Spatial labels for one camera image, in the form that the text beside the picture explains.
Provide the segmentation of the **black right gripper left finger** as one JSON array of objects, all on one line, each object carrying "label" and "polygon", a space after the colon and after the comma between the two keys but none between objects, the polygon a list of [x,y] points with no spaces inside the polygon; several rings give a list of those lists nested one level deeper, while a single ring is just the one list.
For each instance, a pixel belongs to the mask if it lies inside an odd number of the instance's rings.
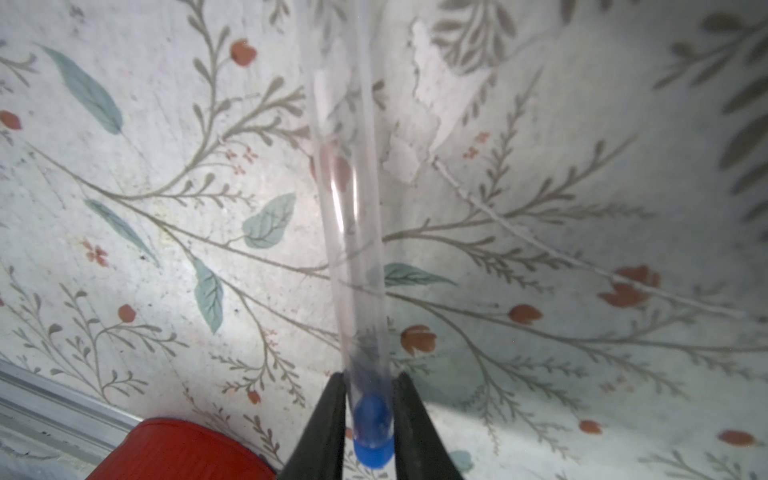
[{"label": "black right gripper left finger", "polygon": [[346,430],[344,374],[330,376],[280,480],[341,480]]}]

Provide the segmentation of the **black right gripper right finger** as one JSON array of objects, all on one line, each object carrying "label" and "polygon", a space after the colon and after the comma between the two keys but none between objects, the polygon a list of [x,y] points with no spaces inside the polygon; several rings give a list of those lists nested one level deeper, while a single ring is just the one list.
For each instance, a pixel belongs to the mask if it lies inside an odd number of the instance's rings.
[{"label": "black right gripper right finger", "polygon": [[410,376],[393,381],[394,460],[398,480],[462,480]]}]

